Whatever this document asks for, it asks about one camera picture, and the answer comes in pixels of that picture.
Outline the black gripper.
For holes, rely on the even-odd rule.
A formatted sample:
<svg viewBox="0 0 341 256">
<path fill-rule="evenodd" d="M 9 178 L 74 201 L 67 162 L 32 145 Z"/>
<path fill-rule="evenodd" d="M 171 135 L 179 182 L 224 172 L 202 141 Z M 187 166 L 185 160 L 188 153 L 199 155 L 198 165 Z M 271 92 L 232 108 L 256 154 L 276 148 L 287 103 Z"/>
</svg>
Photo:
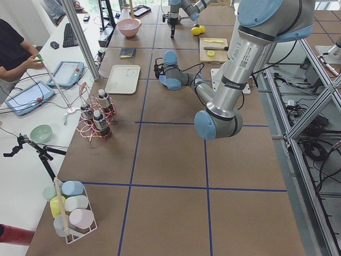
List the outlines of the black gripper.
<svg viewBox="0 0 341 256">
<path fill-rule="evenodd" d="M 175 14 L 173 12 L 167 12 L 163 14 L 163 22 L 166 22 L 171 26 L 171 35 L 170 38 L 174 39 L 175 35 L 175 26 L 180 23 L 182 17 L 179 14 Z"/>
<path fill-rule="evenodd" d="M 164 63 L 158 63 L 158 59 L 155 59 L 154 62 L 154 74 L 156 79 L 159 79 L 161 75 L 164 75 Z"/>
</svg>

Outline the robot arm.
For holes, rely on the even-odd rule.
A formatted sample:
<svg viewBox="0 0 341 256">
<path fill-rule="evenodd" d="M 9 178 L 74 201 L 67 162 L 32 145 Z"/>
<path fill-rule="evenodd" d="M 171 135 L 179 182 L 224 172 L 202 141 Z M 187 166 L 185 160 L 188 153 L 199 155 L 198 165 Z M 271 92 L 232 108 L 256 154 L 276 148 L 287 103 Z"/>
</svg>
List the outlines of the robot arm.
<svg viewBox="0 0 341 256">
<path fill-rule="evenodd" d="M 169 90 L 193 89 L 205 109 L 196 113 L 194 126 L 206 140 L 236 135 L 242 128 L 235 107 L 266 45 L 296 41 L 313 30 L 314 1 L 241 1 L 225 64 L 213 91 L 198 74 L 181 71 L 177 54 L 167 51 L 162 64 L 154 65 L 155 77 L 163 76 Z"/>
<path fill-rule="evenodd" d="M 199 18 L 199 14 L 211 4 L 212 0 L 199 0 L 192 5 L 188 0 L 171 0 L 170 11 L 167 14 L 163 14 L 163 22 L 168 22 L 171 26 L 170 38 L 173 39 L 175 35 L 175 28 L 178 22 L 181 20 L 179 10 L 183 11 L 188 15 L 192 21 Z"/>
</svg>

